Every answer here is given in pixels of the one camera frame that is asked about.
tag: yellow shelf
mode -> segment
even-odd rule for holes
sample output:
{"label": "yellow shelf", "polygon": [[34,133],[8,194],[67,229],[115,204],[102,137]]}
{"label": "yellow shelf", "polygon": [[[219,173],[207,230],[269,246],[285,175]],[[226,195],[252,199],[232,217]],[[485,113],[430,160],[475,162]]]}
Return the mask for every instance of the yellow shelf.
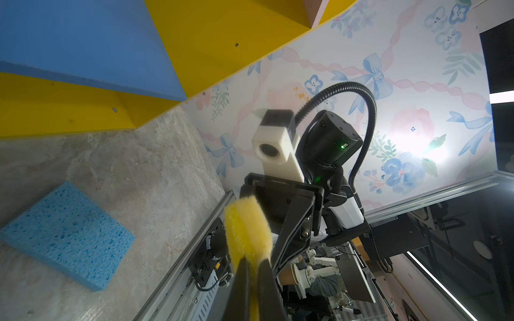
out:
{"label": "yellow shelf", "polygon": [[[321,22],[354,2],[331,0]],[[302,0],[146,5],[188,98],[311,30]],[[134,129],[179,103],[1,72],[0,88],[0,138]]]}

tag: light strip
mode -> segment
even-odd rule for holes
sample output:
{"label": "light strip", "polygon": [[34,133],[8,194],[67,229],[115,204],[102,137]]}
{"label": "light strip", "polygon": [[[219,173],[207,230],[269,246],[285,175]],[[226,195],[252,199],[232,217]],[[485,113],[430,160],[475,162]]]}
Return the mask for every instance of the light strip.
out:
{"label": "light strip", "polygon": [[435,278],[435,276],[433,276],[433,275],[432,275],[432,273],[430,273],[430,271],[428,271],[428,270],[427,270],[427,268],[425,268],[425,266],[424,266],[423,264],[421,264],[421,262],[420,262],[420,261],[418,261],[418,259],[417,259],[417,258],[415,258],[415,257],[414,257],[414,255],[412,255],[412,253],[411,253],[411,252],[407,251],[407,254],[409,254],[409,255],[412,257],[412,259],[413,259],[414,261],[416,261],[416,263],[418,263],[418,265],[419,265],[419,266],[420,266],[420,267],[421,267],[421,268],[422,268],[422,269],[423,269],[423,270],[424,270],[424,271],[425,271],[425,272],[426,272],[426,273],[427,273],[427,274],[432,278],[432,280],[434,280],[434,281],[437,283],[437,285],[439,285],[439,286],[440,286],[440,287],[441,287],[441,288],[446,292],[446,294],[448,294],[448,295],[452,298],[452,300],[454,300],[454,301],[455,301],[455,303],[457,303],[457,304],[458,304],[458,306],[459,306],[459,307],[461,307],[461,308],[464,310],[464,312],[466,312],[466,314],[467,314],[467,315],[469,315],[469,317],[470,317],[471,319],[473,319],[473,321],[478,321],[478,320],[473,316],[473,314],[471,314],[471,312],[469,312],[469,311],[468,311],[468,309],[466,309],[466,308],[465,308],[465,307],[464,307],[464,306],[463,306],[463,305],[462,305],[462,304],[457,300],[457,298],[456,298],[456,297],[454,297],[454,296],[453,296],[453,294],[451,294],[451,293],[450,293],[450,291],[448,291],[448,290],[447,290],[447,289],[446,289],[446,288],[441,284],[441,282],[439,282],[439,280],[438,280],[438,279],[436,279],[436,278]]}
{"label": "light strip", "polygon": [[489,100],[491,104],[514,102],[514,90],[491,93],[489,94]]}

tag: gray marble surface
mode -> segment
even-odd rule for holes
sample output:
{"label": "gray marble surface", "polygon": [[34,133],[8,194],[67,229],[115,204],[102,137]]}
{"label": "gray marble surface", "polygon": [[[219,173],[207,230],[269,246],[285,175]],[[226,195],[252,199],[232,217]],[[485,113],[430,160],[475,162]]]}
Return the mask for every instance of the gray marble surface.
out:
{"label": "gray marble surface", "polygon": [[69,180],[136,239],[93,292],[0,243],[0,320],[130,321],[224,194],[181,107],[135,131],[0,142],[0,226]]}

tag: blue sponge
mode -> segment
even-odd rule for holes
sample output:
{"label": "blue sponge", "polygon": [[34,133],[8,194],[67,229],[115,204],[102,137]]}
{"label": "blue sponge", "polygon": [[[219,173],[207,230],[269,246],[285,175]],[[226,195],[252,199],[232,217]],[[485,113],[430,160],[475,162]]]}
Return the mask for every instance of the blue sponge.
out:
{"label": "blue sponge", "polygon": [[100,291],[112,279],[134,234],[66,182],[5,226],[0,239]]}

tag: floral wallpaper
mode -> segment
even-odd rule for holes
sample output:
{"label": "floral wallpaper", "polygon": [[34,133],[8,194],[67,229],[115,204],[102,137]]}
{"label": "floral wallpaper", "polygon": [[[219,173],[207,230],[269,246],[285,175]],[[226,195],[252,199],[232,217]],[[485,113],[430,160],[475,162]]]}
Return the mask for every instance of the floral wallpaper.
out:
{"label": "floral wallpaper", "polygon": [[[469,0],[361,0],[333,21],[183,103],[226,190],[262,173],[251,138],[267,109],[295,112],[341,81],[374,94],[377,125],[355,187],[387,206],[497,168],[489,88]],[[332,110],[364,137],[364,100]],[[314,117],[299,125],[301,134]],[[351,171],[357,154],[343,166]]]}

